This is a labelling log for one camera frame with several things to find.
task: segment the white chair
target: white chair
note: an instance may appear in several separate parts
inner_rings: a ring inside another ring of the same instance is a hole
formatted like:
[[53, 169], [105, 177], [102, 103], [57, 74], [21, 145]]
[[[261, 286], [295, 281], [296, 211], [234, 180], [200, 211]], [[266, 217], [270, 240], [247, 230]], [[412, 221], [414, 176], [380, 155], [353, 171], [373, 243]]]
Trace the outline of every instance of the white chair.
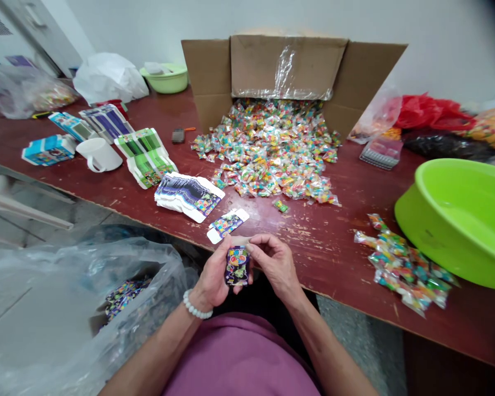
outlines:
[[[51, 192], [45, 189], [41, 189], [37, 186], [34, 186], [32, 184], [26, 183], [21, 180], [17, 180], [10, 176], [0, 175], [0, 211], [8, 211], [11, 213], [15, 213], [19, 216], [27, 217], [33, 220], [38, 220], [42, 223], [50, 224], [54, 227], [63, 228], [66, 230], [70, 230], [73, 228], [73, 223], [64, 221], [55, 216], [51, 216], [50, 214], [41, 212], [40, 210], [24, 205], [23, 203], [20, 203], [17, 200], [15, 200], [15, 198], [13, 198], [13, 195], [11, 193], [11, 188], [16, 183], [24, 184], [26, 187], [36, 190], [40, 194], [44, 194], [59, 201], [66, 202], [67, 204], [74, 203], [73, 200], [66, 198], [56, 192]], [[0, 242], [22, 247], [18, 243], [4, 240], [2, 238], [0, 238]]]

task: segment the white bead bracelet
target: white bead bracelet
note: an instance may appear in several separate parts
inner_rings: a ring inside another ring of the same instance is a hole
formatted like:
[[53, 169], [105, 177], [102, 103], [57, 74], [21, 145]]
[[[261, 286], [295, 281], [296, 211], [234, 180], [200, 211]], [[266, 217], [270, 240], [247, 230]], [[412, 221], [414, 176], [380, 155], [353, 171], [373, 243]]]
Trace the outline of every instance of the white bead bracelet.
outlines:
[[211, 310], [209, 312], [202, 312], [202, 311], [199, 311], [196, 308], [194, 308], [194, 305], [191, 304], [191, 302], [189, 301], [189, 293], [191, 291], [192, 291], [192, 289], [189, 289], [183, 294], [183, 303], [185, 304], [185, 306], [187, 307], [189, 312], [191, 314], [193, 314], [194, 316], [196, 316], [197, 318], [209, 319], [213, 315], [213, 310]]

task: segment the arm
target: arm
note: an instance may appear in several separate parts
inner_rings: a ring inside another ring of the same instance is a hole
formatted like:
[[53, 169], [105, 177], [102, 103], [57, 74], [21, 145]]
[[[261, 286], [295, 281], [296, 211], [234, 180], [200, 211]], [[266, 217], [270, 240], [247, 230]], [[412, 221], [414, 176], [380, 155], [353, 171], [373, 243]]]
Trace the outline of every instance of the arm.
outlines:
[[259, 234], [250, 239], [247, 249], [290, 312], [326, 394], [377, 395], [367, 377], [304, 294], [288, 245], [276, 236]]
[[[189, 295], [191, 304], [202, 312], [209, 312], [227, 297], [229, 288], [224, 281], [224, 272], [230, 246], [231, 237], [226, 235], [224, 242], [207, 260], [198, 283]], [[115, 373], [99, 395], [161, 394], [201, 322], [183, 303], [178, 305], [163, 325]]]

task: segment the black plastic bag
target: black plastic bag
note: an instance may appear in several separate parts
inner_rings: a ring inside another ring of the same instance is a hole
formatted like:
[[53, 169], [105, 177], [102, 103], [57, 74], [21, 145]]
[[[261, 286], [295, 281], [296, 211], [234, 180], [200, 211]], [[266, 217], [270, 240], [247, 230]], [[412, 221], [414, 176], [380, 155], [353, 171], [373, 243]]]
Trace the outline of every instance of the black plastic bag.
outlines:
[[449, 131], [425, 128], [412, 130], [401, 136], [404, 147], [429, 160], [460, 158], [486, 161], [495, 155], [495, 149], [485, 141], [465, 139]]

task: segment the person's right hand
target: person's right hand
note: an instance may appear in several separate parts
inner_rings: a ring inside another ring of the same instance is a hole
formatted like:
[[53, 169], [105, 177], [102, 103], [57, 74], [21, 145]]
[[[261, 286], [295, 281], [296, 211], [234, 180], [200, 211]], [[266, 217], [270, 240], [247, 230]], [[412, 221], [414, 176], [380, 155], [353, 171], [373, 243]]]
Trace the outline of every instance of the person's right hand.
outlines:
[[290, 247], [274, 235], [257, 234], [250, 238], [246, 249], [260, 265], [282, 302], [293, 301], [302, 288]]

